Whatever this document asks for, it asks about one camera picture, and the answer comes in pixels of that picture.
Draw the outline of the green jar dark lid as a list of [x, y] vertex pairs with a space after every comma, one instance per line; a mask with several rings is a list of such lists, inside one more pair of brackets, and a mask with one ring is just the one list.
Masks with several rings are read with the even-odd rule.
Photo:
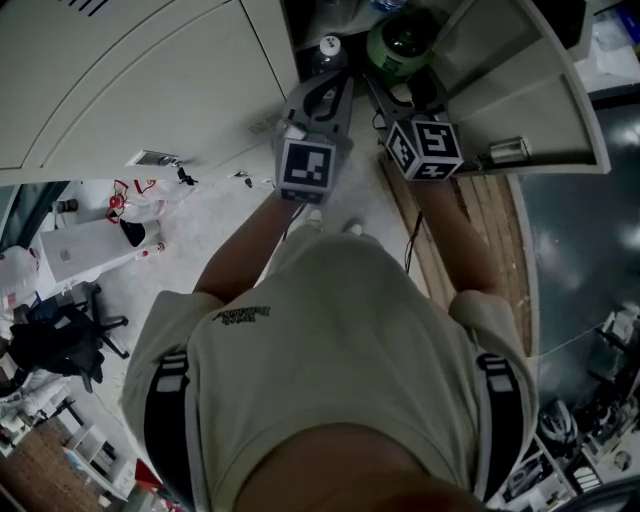
[[437, 25], [426, 10], [398, 13], [377, 23], [366, 39], [370, 65], [388, 86], [406, 82], [424, 68]]

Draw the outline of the beige metal locker cabinet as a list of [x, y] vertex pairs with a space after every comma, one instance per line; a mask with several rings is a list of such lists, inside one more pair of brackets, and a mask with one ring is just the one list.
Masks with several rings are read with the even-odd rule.
[[[414, 0], [437, 35], [462, 0]], [[213, 175], [266, 143], [299, 80], [285, 0], [0, 0], [0, 186]]]

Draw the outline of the white open shelf unit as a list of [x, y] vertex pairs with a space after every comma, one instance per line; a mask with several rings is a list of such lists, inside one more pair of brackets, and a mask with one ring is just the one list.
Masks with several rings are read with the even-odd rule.
[[117, 452], [95, 425], [82, 425], [63, 450], [77, 469], [106, 492], [128, 500], [135, 486], [135, 462]]

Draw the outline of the person's right forearm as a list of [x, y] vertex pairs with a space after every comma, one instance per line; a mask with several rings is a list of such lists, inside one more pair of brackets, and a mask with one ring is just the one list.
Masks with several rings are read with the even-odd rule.
[[502, 296], [499, 268], [489, 246], [461, 210], [445, 181], [411, 182], [453, 288]]

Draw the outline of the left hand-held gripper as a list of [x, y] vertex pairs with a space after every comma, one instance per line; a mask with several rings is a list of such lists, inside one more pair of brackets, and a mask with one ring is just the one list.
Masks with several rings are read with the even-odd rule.
[[315, 75], [288, 96], [274, 139], [275, 188], [286, 201], [327, 202], [353, 150], [350, 127], [354, 78], [347, 69]]

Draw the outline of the clear water jug red cap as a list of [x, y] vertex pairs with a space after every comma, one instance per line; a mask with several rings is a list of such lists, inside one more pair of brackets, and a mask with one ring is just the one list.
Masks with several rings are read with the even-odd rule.
[[134, 180], [133, 187], [136, 195], [147, 201], [179, 201], [196, 189], [195, 185], [166, 180]]
[[106, 219], [113, 223], [145, 223], [158, 220], [166, 211], [164, 200], [131, 201], [123, 194], [115, 194], [109, 198]]

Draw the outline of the person's left forearm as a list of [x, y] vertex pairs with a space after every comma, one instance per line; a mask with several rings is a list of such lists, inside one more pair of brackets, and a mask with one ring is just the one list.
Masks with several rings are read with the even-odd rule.
[[300, 207], [269, 195], [210, 258], [193, 292], [228, 304], [253, 288]]

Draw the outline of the white water dispenser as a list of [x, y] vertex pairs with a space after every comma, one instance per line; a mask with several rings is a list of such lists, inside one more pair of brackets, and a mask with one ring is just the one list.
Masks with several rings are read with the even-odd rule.
[[41, 232], [32, 248], [38, 257], [37, 292], [50, 297], [134, 259], [160, 235], [157, 220], [138, 224], [107, 219]]

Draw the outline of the person's beige shirt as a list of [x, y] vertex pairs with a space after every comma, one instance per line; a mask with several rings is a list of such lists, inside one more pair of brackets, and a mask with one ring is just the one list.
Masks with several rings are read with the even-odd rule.
[[426, 298], [373, 239], [288, 238], [273, 272], [229, 304], [160, 293], [131, 355], [122, 409], [142, 452], [197, 512], [231, 512], [292, 436], [351, 424], [388, 436], [433, 476], [492, 498], [538, 411], [510, 306], [478, 291]]

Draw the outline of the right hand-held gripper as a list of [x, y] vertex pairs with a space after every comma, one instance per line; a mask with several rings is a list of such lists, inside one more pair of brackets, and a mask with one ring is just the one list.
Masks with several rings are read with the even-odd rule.
[[374, 73], [364, 73], [368, 97], [382, 115], [384, 147], [407, 181], [443, 181], [463, 163], [451, 123], [435, 116], [447, 109], [448, 96], [432, 69], [414, 75], [414, 105], [397, 99]]

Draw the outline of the black office chair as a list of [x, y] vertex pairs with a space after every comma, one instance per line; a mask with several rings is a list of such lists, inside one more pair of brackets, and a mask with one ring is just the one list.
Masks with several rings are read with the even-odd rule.
[[109, 336], [111, 331], [126, 327], [129, 319], [116, 316], [104, 320], [98, 305], [101, 292], [101, 287], [95, 285], [87, 299], [79, 303], [60, 305], [52, 299], [53, 310], [47, 310], [47, 303], [40, 302], [29, 311], [24, 323], [12, 326], [7, 353], [17, 368], [25, 374], [46, 370], [78, 377], [85, 390], [92, 393], [93, 385], [103, 382], [105, 348], [122, 360], [130, 357]]

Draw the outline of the wooden slat pallet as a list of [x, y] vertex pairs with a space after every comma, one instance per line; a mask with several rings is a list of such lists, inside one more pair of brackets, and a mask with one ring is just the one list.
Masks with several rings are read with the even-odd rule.
[[[447, 308], [455, 291], [427, 223], [396, 164], [384, 153], [379, 155], [379, 163], [410, 236], [406, 255], [420, 269], [427, 295]], [[538, 342], [532, 319], [531, 285], [511, 187], [505, 178], [474, 177], [455, 179], [452, 189], [461, 210], [496, 259], [502, 289], [513, 309], [525, 354], [533, 356], [538, 351]]]

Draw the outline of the white plastic bag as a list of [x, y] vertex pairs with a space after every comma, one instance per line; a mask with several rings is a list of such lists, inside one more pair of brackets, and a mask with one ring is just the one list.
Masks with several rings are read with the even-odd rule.
[[19, 246], [0, 253], [0, 311], [12, 311], [36, 295], [39, 263]]

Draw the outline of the clear bottle white label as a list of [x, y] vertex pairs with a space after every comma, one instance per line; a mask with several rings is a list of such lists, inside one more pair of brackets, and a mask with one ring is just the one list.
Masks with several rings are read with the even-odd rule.
[[319, 75], [341, 70], [348, 66], [348, 55], [342, 47], [340, 39], [333, 35], [323, 37], [311, 59], [312, 74]]

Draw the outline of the white bicycle helmet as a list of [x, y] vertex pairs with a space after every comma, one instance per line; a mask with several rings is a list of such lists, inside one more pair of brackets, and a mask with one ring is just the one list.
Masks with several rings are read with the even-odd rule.
[[539, 412], [539, 435], [556, 447], [568, 447], [576, 443], [577, 423], [567, 405], [561, 399], [547, 403]]

